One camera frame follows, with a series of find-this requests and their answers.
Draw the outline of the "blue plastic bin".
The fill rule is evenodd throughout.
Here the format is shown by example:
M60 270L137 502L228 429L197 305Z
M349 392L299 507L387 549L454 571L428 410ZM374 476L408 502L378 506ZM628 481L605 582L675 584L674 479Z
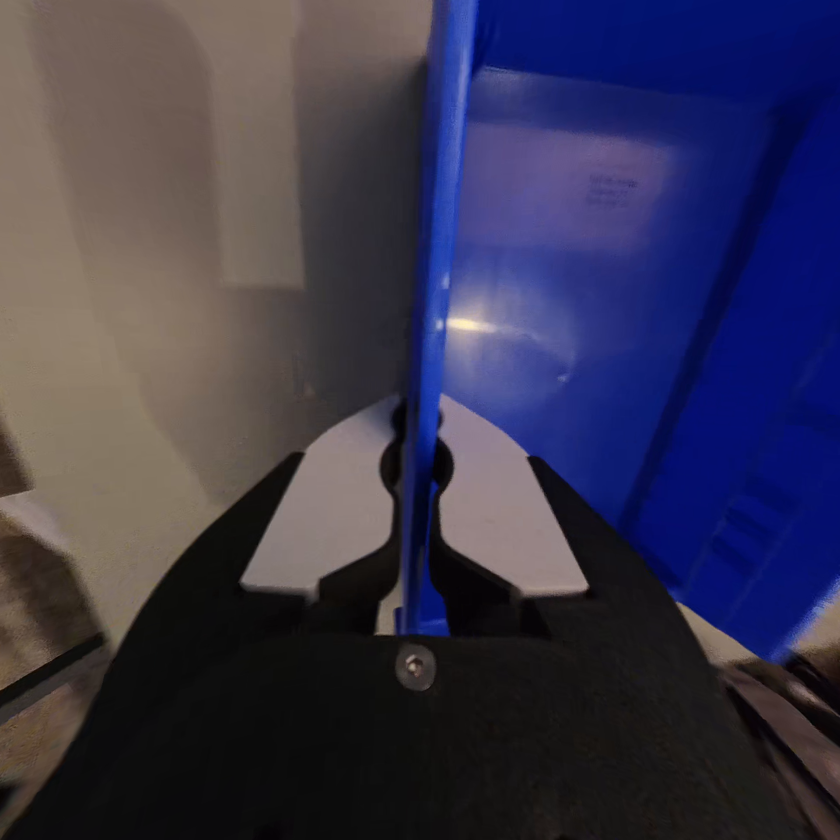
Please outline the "blue plastic bin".
M783 662L838 594L838 2L434 2L403 626L446 439L537 456Z

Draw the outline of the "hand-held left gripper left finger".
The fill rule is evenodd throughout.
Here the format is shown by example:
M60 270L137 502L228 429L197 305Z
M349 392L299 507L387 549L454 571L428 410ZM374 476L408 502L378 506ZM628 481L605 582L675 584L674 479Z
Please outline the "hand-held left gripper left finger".
M306 448L240 578L245 590L314 602L322 580L385 546L393 498L381 462L399 402L389 395Z

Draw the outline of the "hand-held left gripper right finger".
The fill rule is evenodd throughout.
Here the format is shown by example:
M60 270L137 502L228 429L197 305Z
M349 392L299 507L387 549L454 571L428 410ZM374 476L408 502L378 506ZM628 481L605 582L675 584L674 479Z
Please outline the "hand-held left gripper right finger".
M439 410L436 507L444 548L515 601L587 595L589 583L525 449L449 395Z

